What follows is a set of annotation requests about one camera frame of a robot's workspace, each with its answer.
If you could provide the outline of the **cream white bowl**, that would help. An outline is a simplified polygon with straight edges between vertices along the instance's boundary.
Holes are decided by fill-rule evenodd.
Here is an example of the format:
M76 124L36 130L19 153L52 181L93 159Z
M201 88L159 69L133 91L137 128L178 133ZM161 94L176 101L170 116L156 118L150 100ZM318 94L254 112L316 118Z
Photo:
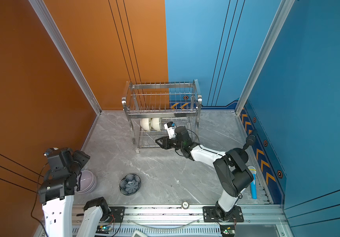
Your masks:
M152 118L151 119L151 127L155 131L161 131L162 130L162 120L161 120L161 118Z
M151 119L150 118L142 118L140 120L140 125L141 125L141 128L144 131L150 131L151 130Z

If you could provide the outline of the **stainless steel dish rack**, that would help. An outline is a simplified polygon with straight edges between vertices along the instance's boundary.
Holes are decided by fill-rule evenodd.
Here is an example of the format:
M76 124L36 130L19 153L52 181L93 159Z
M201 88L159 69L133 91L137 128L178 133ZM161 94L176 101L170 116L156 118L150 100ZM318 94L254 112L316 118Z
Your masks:
M198 80L191 82L133 84L127 81L122 94L122 106L129 123L132 143L141 149L158 148L156 139L166 136L167 122L185 126L195 139L199 134L202 94ZM162 130L141 128L142 118L161 118Z

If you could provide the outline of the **cream white bowl top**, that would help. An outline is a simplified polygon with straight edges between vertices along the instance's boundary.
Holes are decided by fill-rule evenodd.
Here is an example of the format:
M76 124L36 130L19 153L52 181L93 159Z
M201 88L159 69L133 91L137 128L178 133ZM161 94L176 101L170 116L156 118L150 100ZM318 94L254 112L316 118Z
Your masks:
M150 118L142 118L140 120L140 125L141 125L141 128L144 131L150 131L151 130L151 119Z

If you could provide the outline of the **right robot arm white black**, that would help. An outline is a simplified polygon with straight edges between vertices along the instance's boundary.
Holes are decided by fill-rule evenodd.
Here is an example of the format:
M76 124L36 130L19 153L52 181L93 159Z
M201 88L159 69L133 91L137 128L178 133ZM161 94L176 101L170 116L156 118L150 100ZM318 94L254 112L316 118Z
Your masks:
M223 222L238 220L234 211L240 194L254 181L254 175L246 164L246 149L254 145L257 131L254 130L248 135L242 148L234 148L228 152L215 151L194 142L189 131L184 126L171 127L167 136L160 137L155 142L164 150L180 151L187 159L215 168L223 192L216 203L214 217Z

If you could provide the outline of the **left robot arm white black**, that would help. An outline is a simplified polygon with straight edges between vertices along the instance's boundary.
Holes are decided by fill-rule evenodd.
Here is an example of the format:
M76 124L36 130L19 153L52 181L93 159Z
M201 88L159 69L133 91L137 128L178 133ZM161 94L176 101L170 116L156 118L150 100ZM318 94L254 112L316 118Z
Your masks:
M80 186L81 171L91 157L70 148L49 148L44 155L50 168L37 189L45 219L44 233L47 237L71 237L75 190ZM111 210L103 197L88 201L83 210L78 237L95 236L99 223L111 218Z

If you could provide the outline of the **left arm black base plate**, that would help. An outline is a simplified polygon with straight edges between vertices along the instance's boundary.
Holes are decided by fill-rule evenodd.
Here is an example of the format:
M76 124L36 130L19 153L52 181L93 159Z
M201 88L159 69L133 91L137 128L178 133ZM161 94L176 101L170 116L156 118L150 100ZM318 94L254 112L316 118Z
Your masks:
M103 213L100 223L122 223L125 215L125 207L123 206L110 206L108 211Z

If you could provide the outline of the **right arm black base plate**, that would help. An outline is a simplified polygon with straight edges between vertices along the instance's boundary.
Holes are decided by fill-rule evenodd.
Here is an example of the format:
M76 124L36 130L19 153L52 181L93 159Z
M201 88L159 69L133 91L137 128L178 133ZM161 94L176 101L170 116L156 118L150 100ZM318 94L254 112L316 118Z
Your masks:
M244 222L244 215L240 206L235 206L229 212L223 211L217 206L204 206L202 208L203 219L206 223L211 222Z

